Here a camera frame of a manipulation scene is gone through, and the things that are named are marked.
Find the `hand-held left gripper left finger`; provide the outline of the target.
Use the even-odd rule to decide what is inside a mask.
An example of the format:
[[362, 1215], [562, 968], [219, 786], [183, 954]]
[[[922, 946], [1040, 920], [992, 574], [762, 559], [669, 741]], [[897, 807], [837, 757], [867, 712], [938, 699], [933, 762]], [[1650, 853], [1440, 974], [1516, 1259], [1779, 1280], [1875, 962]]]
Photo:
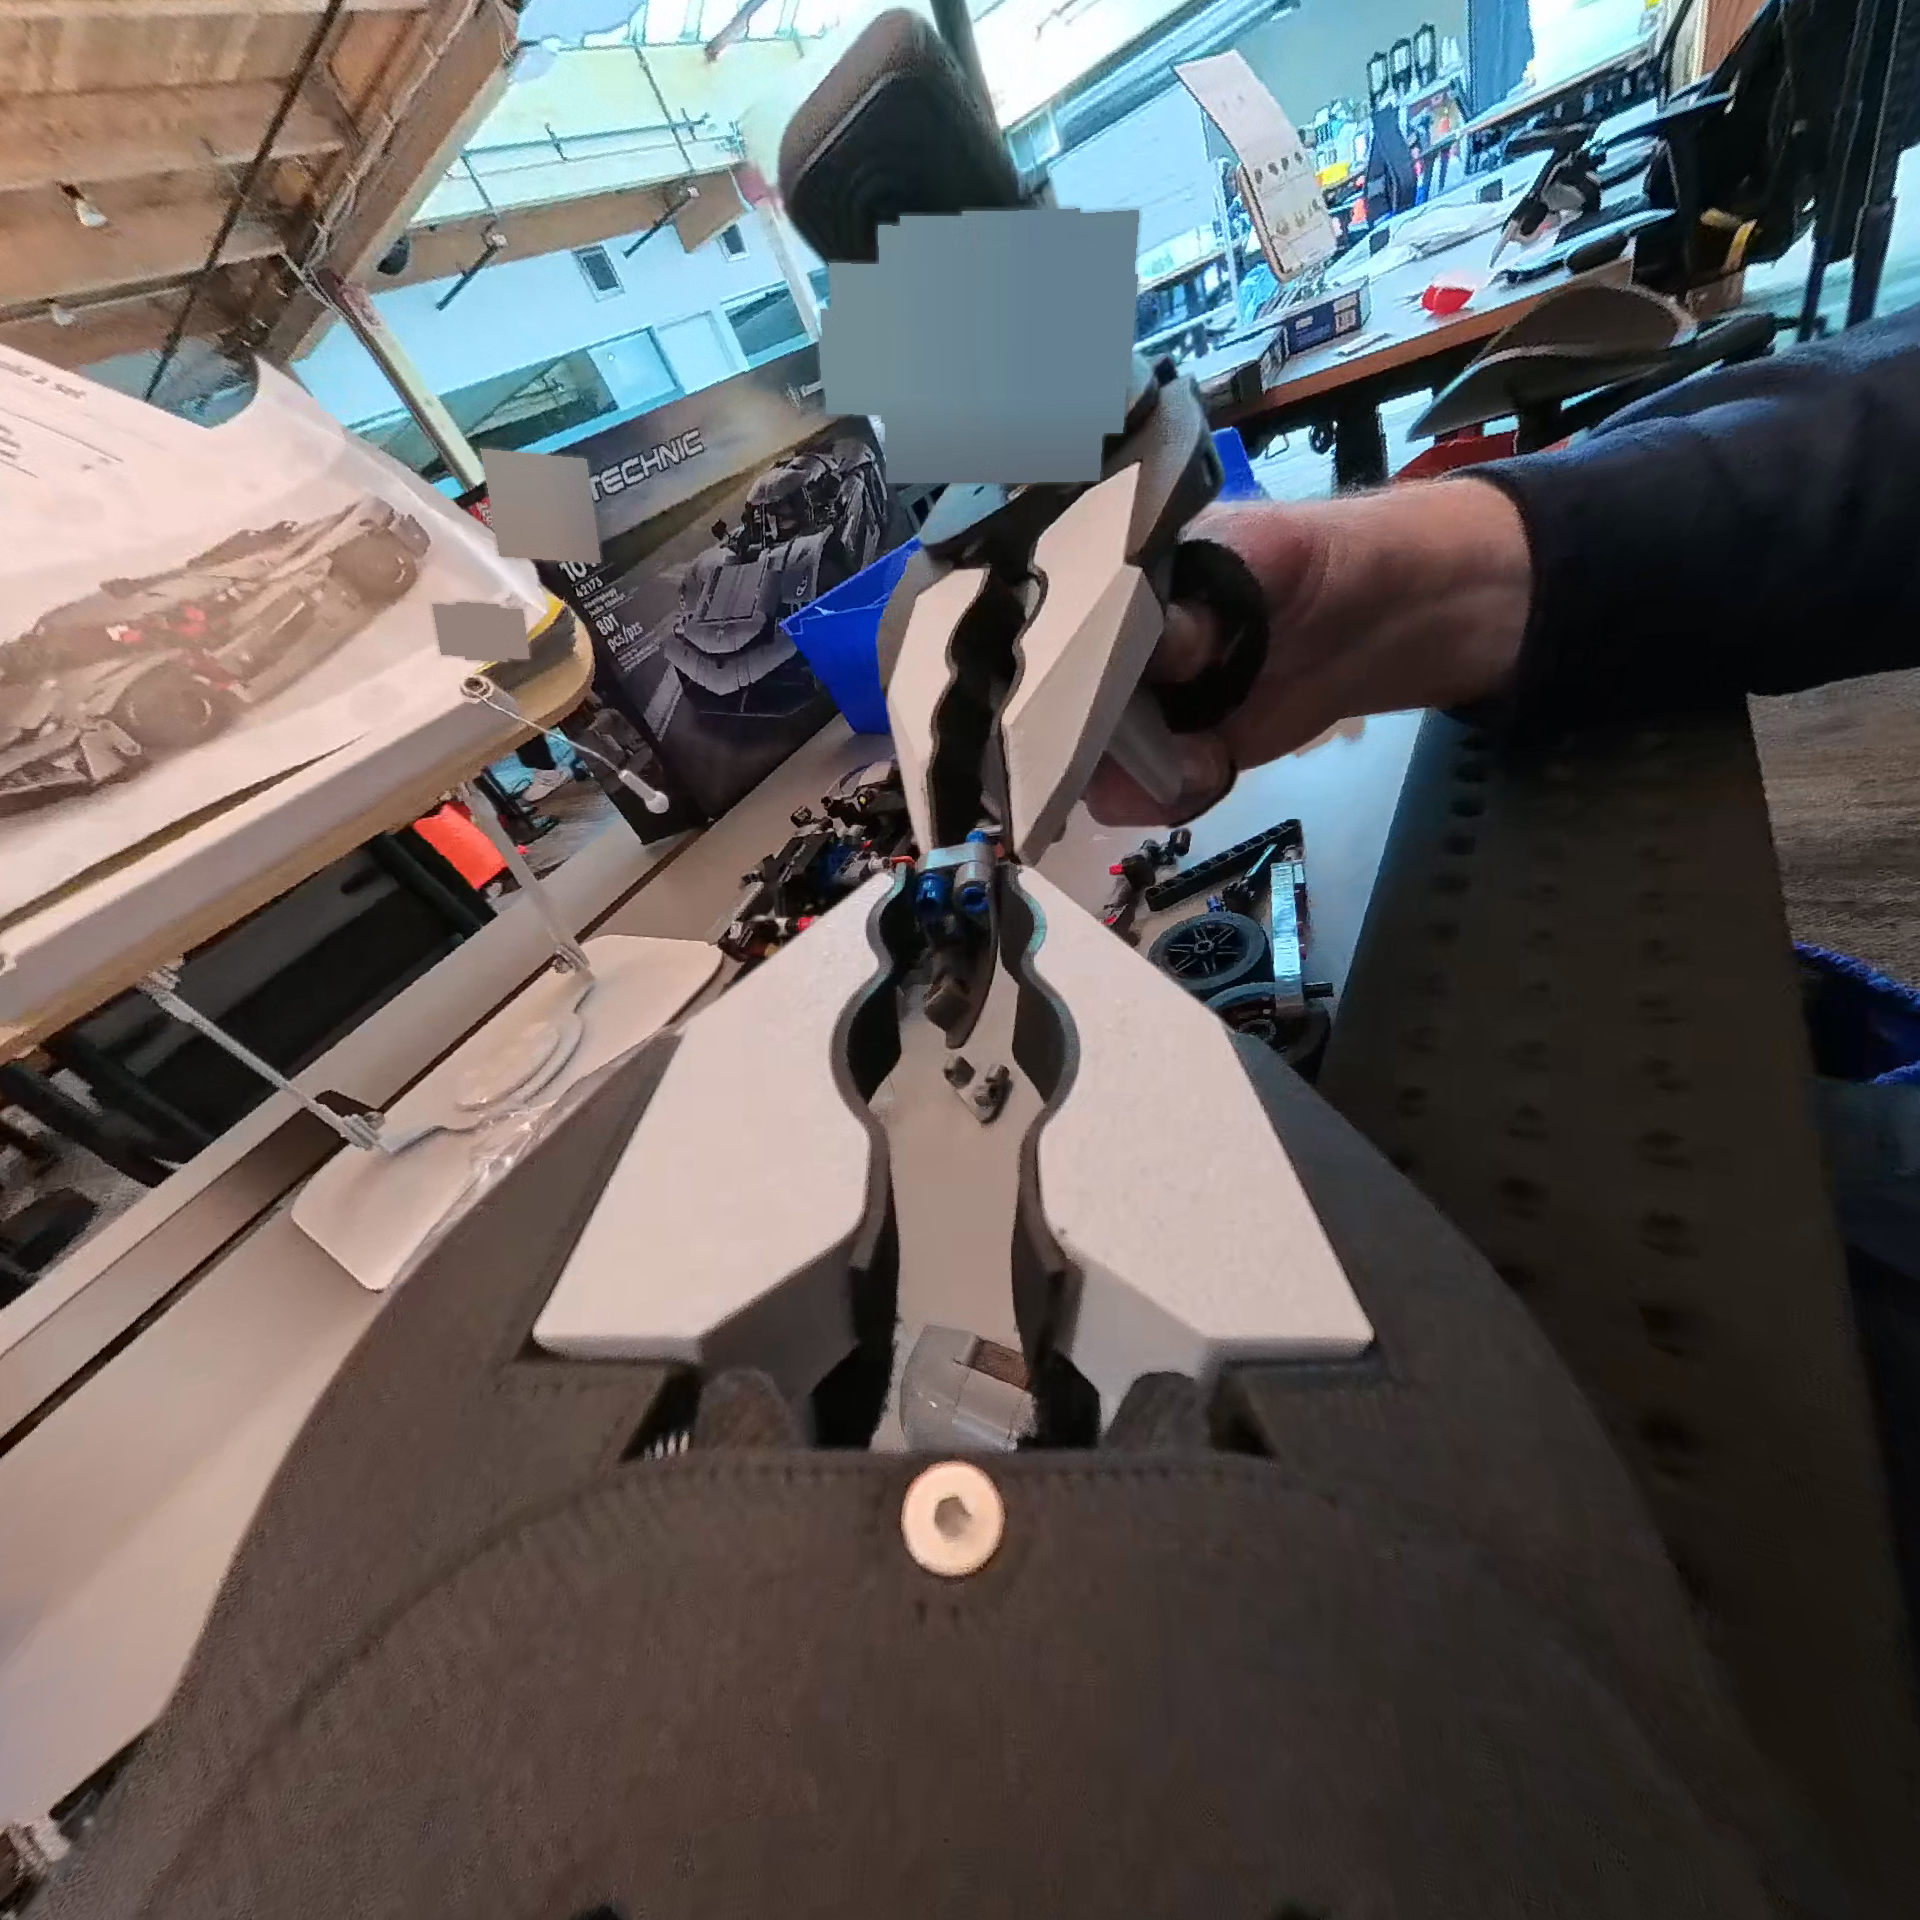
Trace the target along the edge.
[[867, 1449], [898, 1319], [889, 1143], [907, 882], [863, 882], [691, 1014], [533, 1326], [545, 1353], [760, 1371]]

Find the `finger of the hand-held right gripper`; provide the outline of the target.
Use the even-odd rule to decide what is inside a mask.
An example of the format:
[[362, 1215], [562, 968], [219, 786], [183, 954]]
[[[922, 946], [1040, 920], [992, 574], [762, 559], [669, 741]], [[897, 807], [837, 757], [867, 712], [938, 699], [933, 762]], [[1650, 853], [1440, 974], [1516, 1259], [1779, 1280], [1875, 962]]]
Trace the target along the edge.
[[1140, 691], [1163, 610], [1130, 557], [1138, 478], [1130, 463], [1080, 493], [1033, 546], [1040, 601], [1002, 701], [1005, 832], [1026, 864], [1059, 841], [1108, 750], [1168, 802], [1168, 721]]
[[981, 815], [989, 709], [970, 623], [992, 574], [907, 566], [881, 613], [881, 682], [922, 853], [955, 846]]

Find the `large toy brick car model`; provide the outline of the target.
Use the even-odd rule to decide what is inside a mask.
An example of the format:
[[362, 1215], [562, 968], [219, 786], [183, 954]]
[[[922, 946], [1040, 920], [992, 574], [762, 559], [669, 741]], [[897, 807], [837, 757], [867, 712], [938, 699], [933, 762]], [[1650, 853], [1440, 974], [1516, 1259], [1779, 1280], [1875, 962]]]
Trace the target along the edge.
[[716, 937], [744, 968], [771, 958], [873, 875], [914, 864], [905, 789], [895, 757], [834, 778], [791, 814], [791, 833], [744, 878], [744, 898]]

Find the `dark grey brick panel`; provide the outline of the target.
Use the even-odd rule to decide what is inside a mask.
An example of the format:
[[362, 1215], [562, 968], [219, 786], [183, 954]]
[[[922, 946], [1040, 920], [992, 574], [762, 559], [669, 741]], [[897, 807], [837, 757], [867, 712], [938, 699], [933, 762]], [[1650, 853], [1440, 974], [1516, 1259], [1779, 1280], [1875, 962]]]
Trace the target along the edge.
[[973, 1032], [1000, 967], [1000, 869], [995, 829], [933, 848], [913, 879], [914, 915], [929, 947], [923, 1009], [948, 1049]]

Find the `person's right forearm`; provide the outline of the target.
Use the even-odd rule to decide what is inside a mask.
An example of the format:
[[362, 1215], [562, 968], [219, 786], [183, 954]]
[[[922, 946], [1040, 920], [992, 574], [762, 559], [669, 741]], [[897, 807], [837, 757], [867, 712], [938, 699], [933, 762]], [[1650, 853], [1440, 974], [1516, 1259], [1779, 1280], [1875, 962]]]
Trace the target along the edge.
[[1479, 467], [1521, 512], [1513, 736], [1917, 665], [1917, 311], [1693, 375]]

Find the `dark toy set box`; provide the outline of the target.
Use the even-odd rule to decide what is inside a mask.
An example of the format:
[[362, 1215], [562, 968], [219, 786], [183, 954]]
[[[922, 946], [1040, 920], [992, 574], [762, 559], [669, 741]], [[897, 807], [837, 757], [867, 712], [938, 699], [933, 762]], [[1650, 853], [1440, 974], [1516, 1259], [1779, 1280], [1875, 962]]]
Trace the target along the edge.
[[786, 623], [914, 521], [873, 418], [804, 415], [744, 450], [719, 424], [652, 448], [640, 426], [568, 453], [594, 485], [597, 557], [535, 566], [592, 647], [592, 712], [568, 734], [663, 797], [587, 766], [653, 843], [712, 824], [825, 727], [834, 699]]

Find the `black metal pole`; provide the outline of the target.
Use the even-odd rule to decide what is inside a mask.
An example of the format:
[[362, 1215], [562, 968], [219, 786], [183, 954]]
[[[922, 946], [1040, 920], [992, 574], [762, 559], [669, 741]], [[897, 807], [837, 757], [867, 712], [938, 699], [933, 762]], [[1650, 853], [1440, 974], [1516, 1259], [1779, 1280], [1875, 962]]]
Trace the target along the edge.
[[[1000, 135], [1000, 143], [1012, 158], [1012, 136], [1002, 133], [1000, 128], [1000, 109], [992, 104], [992, 89], [987, 80], [986, 63], [981, 59], [971, 18], [971, 1], [930, 1], [930, 15], [938, 34], [948, 46], [948, 53], [955, 57], [960, 67], [967, 74], [967, 85], [977, 96], [977, 104], [983, 119], [989, 122], [989, 133]], [[1026, 207], [1052, 207], [1055, 193], [1049, 184], [1049, 169], [1043, 161], [1020, 161], [1015, 160], [1017, 182], [1023, 187], [1023, 206]]]

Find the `large black toy wheel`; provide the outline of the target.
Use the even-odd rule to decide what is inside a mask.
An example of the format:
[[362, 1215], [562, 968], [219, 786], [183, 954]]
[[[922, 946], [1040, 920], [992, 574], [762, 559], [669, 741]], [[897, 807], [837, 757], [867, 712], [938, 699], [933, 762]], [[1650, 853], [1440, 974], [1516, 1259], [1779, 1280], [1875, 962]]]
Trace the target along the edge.
[[1332, 1025], [1328, 993], [1292, 995], [1275, 979], [1248, 979], [1209, 993], [1207, 1007], [1232, 1032], [1258, 1039], [1305, 1081], [1316, 1081]]
[[1264, 984], [1273, 975], [1269, 933], [1232, 909], [1209, 909], [1163, 928], [1148, 959], [1199, 999]]

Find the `long black brick beam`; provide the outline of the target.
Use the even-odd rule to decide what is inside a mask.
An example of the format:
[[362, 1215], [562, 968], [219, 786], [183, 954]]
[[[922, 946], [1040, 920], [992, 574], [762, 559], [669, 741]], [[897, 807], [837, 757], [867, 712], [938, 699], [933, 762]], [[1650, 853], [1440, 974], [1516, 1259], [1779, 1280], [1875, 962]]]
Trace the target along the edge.
[[1152, 882], [1144, 893], [1144, 904], [1152, 914], [1163, 914], [1194, 898], [1226, 895], [1234, 887], [1248, 889], [1250, 885], [1258, 885], [1259, 875], [1267, 873], [1275, 858], [1292, 858], [1304, 850], [1304, 823], [1298, 818], [1285, 818], [1241, 839], [1240, 843], [1184, 864], [1163, 879]]

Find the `light grey brick piece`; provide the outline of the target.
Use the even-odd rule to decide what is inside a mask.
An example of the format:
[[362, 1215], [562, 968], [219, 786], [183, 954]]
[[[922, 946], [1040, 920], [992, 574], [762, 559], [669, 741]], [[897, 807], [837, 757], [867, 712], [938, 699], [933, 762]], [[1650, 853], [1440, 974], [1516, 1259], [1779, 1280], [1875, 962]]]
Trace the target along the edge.
[[1040, 1429], [1026, 1360], [964, 1328], [925, 1326], [897, 1387], [904, 1445], [922, 1454], [1020, 1450]]

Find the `cardboard sign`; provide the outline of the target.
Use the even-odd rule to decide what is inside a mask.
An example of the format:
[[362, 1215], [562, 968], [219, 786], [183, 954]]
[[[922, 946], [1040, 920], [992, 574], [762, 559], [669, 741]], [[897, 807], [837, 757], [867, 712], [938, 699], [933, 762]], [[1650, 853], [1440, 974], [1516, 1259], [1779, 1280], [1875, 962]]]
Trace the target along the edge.
[[1337, 229], [1312, 151], [1241, 53], [1173, 66], [1175, 77], [1226, 136], [1256, 240], [1279, 282], [1321, 271]]

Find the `orange cone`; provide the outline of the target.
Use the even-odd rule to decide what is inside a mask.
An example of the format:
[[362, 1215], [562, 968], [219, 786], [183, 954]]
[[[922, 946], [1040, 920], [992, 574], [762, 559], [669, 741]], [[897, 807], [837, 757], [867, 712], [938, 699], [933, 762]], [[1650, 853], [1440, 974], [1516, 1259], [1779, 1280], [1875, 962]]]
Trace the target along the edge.
[[413, 832], [483, 898], [509, 887], [509, 864], [463, 799], [444, 799], [413, 821]]

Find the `dark chair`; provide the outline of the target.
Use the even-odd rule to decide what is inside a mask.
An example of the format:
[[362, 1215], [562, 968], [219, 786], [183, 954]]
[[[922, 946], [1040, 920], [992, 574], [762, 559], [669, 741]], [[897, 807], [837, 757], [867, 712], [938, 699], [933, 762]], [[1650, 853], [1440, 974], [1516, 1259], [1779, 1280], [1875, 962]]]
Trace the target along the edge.
[[1693, 320], [1637, 282], [1571, 282], [1499, 331], [1408, 433], [1444, 440], [1508, 418], [1521, 453], [1547, 448], [1693, 373], [1769, 353], [1776, 328], [1768, 307]]

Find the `person's leg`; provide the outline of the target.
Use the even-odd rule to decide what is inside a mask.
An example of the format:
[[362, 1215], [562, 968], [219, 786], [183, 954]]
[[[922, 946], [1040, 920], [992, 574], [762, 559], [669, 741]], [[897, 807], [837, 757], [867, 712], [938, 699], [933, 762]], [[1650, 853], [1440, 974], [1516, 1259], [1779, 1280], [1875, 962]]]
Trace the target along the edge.
[[1815, 1065], [1815, 1119], [1864, 1330], [1915, 1371], [1917, 992], [1817, 944], [1794, 963]]

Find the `building manual in plastic sleeve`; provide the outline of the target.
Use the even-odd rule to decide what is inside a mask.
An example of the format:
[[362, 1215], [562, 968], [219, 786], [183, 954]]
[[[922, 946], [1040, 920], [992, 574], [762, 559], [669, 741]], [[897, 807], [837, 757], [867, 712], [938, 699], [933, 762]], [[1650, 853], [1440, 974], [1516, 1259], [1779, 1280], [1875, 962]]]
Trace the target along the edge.
[[200, 422], [5, 347], [2, 907], [463, 703], [435, 608], [559, 613], [533, 566], [298, 378]]

